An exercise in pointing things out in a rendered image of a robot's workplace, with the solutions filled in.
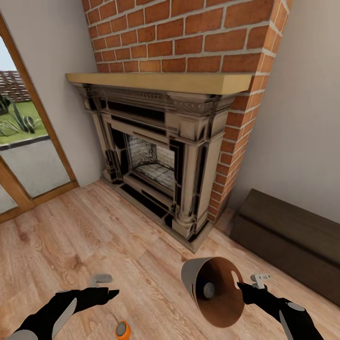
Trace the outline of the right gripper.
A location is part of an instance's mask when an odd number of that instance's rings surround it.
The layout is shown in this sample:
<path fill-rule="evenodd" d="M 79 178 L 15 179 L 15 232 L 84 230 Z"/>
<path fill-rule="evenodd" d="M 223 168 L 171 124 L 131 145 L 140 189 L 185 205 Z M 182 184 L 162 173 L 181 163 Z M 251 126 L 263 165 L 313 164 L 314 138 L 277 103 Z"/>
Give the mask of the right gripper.
<path fill-rule="evenodd" d="M 267 312 L 265 302 L 268 296 L 271 295 L 271 293 L 268 292 L 268 287 L 266 285 L 264 285 L 264 289 L 253 288 L 252 285 L 243 285 L 239 282 L 237 283 L 237 285 L 243 291 L 243 301 L 246 305 L 256 304 L 265 312 Z"/>

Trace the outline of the can of soda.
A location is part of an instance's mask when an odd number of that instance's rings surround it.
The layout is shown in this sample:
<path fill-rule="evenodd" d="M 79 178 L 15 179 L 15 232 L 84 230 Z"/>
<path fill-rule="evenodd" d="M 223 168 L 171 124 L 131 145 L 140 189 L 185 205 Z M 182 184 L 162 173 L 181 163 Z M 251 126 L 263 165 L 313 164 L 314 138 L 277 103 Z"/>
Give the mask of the can of soda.
<path fill-rule="evenodd" d="M 115 329 L 115 334 L 118 340 L 129 340 L 131 329 L 128 323 L 125 321 L 119 322 Z"/>
<path fill-rule="evenodd" d="M 198 273 L 195 289 L 207 299 L 211 299 L 215 295 L 215 287 L 212 281 Z"/>

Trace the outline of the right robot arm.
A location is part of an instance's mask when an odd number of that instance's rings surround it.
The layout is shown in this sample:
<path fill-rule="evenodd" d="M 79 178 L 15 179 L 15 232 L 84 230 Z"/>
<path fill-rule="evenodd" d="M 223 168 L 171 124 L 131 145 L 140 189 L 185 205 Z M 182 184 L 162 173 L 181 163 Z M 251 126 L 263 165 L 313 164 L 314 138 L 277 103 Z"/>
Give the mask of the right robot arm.
<path fill-rule="evenodd" d="M 255 282 L 252 285 L 237 283 L 243 291 L 243 301 L 246 305 L 256 304 L 272 315 L 282 324 L 288 340 L 323 340 L 305 308 L 268 292 L 268 287 L 263 283 L 272 280 L 268 272 L 253 274 L 250 278 Z"/>

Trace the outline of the trash can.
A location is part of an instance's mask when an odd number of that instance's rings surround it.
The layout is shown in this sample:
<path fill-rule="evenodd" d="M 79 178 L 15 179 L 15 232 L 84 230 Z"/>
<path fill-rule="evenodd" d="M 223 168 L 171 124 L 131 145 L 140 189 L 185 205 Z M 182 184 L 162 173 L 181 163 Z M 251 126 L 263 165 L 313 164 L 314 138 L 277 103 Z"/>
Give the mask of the trash can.
<path fill-rule="evenodd" d="M 181 280 L 201 315 L 216 328 L 233 326 L 244 312 L 243 291 L 236 288 L 232 271 L 239 283 L 245 285 L 236 265 L 223 256 L 189 259 L 181 269 Z M 215 295 L 211 299 L 196 290 L 198 273 L 214 284 Z"/>

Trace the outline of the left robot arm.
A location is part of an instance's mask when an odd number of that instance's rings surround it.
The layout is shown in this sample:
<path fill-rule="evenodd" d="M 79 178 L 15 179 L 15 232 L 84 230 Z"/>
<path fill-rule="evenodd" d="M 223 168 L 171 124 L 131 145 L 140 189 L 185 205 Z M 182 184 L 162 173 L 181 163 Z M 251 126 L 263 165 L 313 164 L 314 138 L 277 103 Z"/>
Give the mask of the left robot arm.
<path fill-rule="evenodd" d="M 105 305 L 119 290 L 100 288 L 98 283 L 111 283 L 110 274 L 93 274 L 88 288 L 56 292 L 36 314 L 29 315 L 22 326 L 6 340 L 53 340 L 72 314 L 95 305 Z"/>

